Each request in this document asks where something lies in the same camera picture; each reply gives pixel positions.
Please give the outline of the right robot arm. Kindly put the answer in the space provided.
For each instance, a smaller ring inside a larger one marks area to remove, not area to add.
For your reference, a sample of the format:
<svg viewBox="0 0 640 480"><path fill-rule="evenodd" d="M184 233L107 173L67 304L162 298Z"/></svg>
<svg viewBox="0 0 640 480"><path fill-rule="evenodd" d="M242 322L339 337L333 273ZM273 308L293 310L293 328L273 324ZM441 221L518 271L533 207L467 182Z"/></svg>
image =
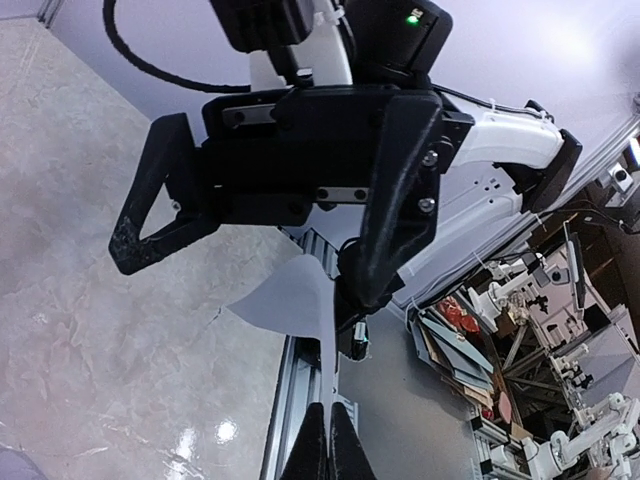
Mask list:
<svg viewBox="0 0 640 480"><path fill-rule="evenodd" d="M216 1L231 44L253 60L245 86L166 72L135 54L102 7L113 47L134 67L212 95L196 144L183 113L150 126L109 243L125 274L224 224L300 226L314 208L360 205L338 252L336 297L385 305L409 269L457 241L556 202L580 142L538 103L508 107L434 84L452 31L430 1Z"/></svg>

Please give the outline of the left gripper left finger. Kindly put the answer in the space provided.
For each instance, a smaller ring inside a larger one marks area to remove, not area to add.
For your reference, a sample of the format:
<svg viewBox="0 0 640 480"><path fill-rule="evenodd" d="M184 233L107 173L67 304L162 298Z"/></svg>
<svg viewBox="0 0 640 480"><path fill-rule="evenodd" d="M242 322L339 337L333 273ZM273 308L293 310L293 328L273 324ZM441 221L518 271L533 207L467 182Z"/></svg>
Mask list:
<svg viewBox="0 0 640 480"><path fill-rule="evenodd" d="M325 480L328 450L324 407L311 403L282 472L282 480Z"/></svg>

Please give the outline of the background clutter of parts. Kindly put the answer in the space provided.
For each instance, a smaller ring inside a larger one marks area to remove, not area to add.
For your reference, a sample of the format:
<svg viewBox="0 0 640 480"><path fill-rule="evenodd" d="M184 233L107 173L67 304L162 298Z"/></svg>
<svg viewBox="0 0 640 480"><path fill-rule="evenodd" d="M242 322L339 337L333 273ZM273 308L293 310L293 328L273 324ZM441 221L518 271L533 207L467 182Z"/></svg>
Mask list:
<svg viewBox="0 0 640 480"><path fill-rule="evenodd" d="M564 232L578 235L586 282L583 313L574 309L569 286L549 284L539 290L548 309L530 306L525 325L508 336L501 377L523 419L550 426L573 409L595 405L615 392L639 395L639 343L633 324L639 305L639 239L597 214L604 197L595 184L585 185L574 202L547 215L551 230L546 234L537 233L538 222L529 219L520 229L500 233L492 248L482 249L478 235L467 243L448 244L438 257L453 261L453 267L437 274L436 264L429 262L411 291L411 301L426 301L482 265L514 258L530 243L543 250L549 264L564 267L569 258L561 244Z"/></svg>

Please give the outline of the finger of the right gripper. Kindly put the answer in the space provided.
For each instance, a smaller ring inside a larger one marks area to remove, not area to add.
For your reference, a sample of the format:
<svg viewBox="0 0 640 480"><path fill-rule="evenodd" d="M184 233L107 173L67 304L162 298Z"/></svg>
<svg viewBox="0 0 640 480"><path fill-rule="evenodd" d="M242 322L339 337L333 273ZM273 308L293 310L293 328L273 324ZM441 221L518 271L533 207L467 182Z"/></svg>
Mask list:
<svg viewBox="0 0 640 480"><path fill-rule="evenodd" d="M354 308L373 308L398 269L434 237L432 213L419 200L435 195L436 168L420 178L422 161L442 133L442 102L434 93L398 93L384 112L360 236L339 255L337 290Z"/></svg>
<svg viewBox="0 0 640 480"><path fill-rule="evenodd" d="M179 204L172 222L142 237L142 228L160 192ZM109 253L120 273L132 275L220 227L207 207L198 148L186 114L154 120L139 164L109 241Z"/></svg>

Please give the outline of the grey paper envelope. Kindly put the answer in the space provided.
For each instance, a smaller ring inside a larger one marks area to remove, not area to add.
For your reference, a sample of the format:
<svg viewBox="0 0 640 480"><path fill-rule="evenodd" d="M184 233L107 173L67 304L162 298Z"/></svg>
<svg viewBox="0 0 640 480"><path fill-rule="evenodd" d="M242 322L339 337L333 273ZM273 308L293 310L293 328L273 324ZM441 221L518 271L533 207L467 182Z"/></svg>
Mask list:
<svg viewBox="0 0 640 480"><path fill-rule="evenodd" d="M320 426L329 428L337 366L334 282L321 262L309 254L291 259L228 310L256 328L320 343Z"/></svg>

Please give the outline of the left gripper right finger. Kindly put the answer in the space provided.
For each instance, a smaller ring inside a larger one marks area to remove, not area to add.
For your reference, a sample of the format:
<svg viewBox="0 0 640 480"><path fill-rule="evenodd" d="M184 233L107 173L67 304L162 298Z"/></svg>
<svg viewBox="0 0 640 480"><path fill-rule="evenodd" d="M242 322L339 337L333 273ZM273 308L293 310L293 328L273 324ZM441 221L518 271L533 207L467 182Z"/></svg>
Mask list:
<svg viewBox="0 0 640 480"><path fill-rule="evenodd" d="M328 478L331 480L376 480L346 406L335 402L331 409Z"/></svg>

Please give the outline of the left aluminium frame post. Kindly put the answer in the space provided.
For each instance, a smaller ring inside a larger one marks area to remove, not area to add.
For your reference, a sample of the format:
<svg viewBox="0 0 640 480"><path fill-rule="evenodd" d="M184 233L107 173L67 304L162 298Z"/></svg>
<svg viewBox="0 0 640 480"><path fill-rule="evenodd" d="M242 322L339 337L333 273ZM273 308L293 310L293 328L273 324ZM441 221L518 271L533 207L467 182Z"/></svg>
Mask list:
<svg viewBox="0 0 640 480"><path fill-rule="evenodd" d="M38 10L37 20L45 28L50 28L63 4L64 0L44 0Z"/></svg>

